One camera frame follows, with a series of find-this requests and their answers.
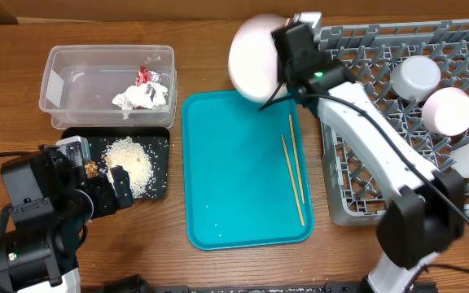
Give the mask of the pile of rice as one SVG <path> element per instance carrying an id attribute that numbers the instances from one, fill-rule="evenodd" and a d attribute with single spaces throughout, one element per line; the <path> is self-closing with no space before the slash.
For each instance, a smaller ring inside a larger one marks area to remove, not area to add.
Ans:
<path id="1" fill-rule="evenodd" d="M 88 138 L 91 159 L 99 173 L 113 183 L 110 169 L 121 166 L 129 174 L 136 200 L 158 200 L 168 188 L 169 138 L 152 136 Z"/>

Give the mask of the brown food scrap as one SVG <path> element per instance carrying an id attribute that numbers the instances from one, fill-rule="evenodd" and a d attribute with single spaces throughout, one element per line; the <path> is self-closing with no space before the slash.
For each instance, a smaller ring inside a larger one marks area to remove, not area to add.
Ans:
<path id="1" fill-rule="evenodd" d="M 97 177 L 99 175 L 99 167 L 93 160 L 87 161 L 84 167 L 88 178 Z"/>

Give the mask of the large white plate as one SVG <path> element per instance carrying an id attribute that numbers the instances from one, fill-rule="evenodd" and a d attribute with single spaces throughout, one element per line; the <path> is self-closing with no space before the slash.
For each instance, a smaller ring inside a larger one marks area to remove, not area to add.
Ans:
<path id="1" fill-rule="evenodd" d="M 254 103 L 266 102 L 278 86 L 278 56 L 271 33 L 285 23 L 279 15 L 257 15 L 234 35 L 228 56 L 230 80 Z"/>

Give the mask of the white napkin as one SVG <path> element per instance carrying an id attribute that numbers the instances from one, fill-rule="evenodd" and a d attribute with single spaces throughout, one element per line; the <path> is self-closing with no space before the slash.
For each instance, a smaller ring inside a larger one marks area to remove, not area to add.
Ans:
<path id="1" fill-rule="evenodd" d="M 124 93 L 116 95 L 112 104 L 122 110 L 152 109 L 166 104 L 168 92 L 168 88 L 164 85 L 148 81 L 141 85 L 131 85 Z"/>

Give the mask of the wooden chopstick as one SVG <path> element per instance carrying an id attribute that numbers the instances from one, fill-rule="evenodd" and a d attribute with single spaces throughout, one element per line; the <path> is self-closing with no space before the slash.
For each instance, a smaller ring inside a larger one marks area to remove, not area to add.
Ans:
<path id="1" fill-rule="evenodd" d="M 285 139 L 284 139 L 283 134 L 281 134 L 281 141 L 282 141 L 282 144 L 283 144 L 284 156 L 285 156 L 285 160 L 286 160 L 286 163 L 287 163 L 287 169 L 288 169 L 288 172 L 289 172 L 289 177 L 290 177 L 290 180 L 291 180 L 291 187 L 292 187 L 294 198 L 295 198 L 295 201 L 296 201 L 296 208 L 297 208 L 298 216 L 300 218 L 300 224 L 301 224 L 301 226 L 305 226 L 305 219 L 303 217 L 303 212 L 302 212 L 302 208 L 300 206 L 300 201 L 299 201 L 299 197 L 298 197 L 297 189 L 296 189 L 296 180 L 295 180 L 294 174 L 292 172 L 291 161 L 290 161 L 290 157 L 289 157 L 288 150 L 287 150 L 287 144 L 285 143 Z"/>
<path id="2" fill-rule="evenodd" d="M 291 114 L 289 114 L 288 119 L 289 119 L 289 125 L 290 125 L 292 147 L 293 147 L 293 152 L 294 152 L 294 157 L 295 157 L 296 173 L 298 176 L 298 182 L 299 182 L 299 188 L 300 188 L 300 197 L 301 197 L 302 203 L 305 204 L 303 182 L 302 182 L 301 173 L 300 173 L 299 158 L 298 158 L 297 147 L 296 147 L 296 137 L 295 137 L 294 125 L 292 122 Z"/>

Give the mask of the red foil snack wrapper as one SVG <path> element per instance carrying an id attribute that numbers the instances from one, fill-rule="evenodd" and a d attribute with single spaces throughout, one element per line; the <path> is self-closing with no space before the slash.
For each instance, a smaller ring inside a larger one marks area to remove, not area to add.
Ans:
<path id="1" fill-rule="evenodd" d="M 148 70 L 141 66 L 136 79 L 137 93 L 135 95 L 134 107 L 137 109 L 148 109 L 155 106 L 157 88 L 161 85 L 162 77 L 158 72 Z"/>

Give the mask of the grey bowl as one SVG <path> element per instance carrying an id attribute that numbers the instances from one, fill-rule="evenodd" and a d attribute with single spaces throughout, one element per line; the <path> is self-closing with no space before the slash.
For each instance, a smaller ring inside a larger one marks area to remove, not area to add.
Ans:
<path id="1" fill-rule="evenodd" d="M 416 55 L 398 64 L 390 74 L 392 89 L 401 98 L 424 101 L 441 81 L 441 70 L 430 58 Z"/>

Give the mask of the small pink plate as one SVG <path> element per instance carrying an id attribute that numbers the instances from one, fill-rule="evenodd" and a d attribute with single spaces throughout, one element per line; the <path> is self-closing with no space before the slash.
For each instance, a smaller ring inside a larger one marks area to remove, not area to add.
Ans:
<path id="1" fill-rule="evenodd" d="M 424 127 L 433 133 L 456 136 L 469 129 L 469 96 L 459 88 L 446 87 L 423 105 Z"/>

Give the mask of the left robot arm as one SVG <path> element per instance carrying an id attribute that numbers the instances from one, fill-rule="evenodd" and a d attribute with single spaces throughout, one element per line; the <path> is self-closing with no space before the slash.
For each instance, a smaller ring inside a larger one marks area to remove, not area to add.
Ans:
<path id="1" fill-rule="evenodd" d="M 45 147 L 0 173 L 15 226 L 0 226 L 0 292 L 78 292 L 87 223 L 133 205 L 128 172 L 116 166 L 90 177 L 82 160 Z"/>

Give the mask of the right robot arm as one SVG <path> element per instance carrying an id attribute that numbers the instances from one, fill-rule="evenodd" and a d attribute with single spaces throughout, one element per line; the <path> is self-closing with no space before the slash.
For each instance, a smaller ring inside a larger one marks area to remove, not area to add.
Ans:
<path id="1" fill-rule="evenodd" d="M 440 171 L 414 150 L 353 73 L 318 49 L 307 24 L 291 23 L 271 36 L 292 97 L 344 139 L 388 202 L 376 232 L 383 254 L 360 290 L 410 291 L 422 271 L 463 235 L 463 177 Z"/>

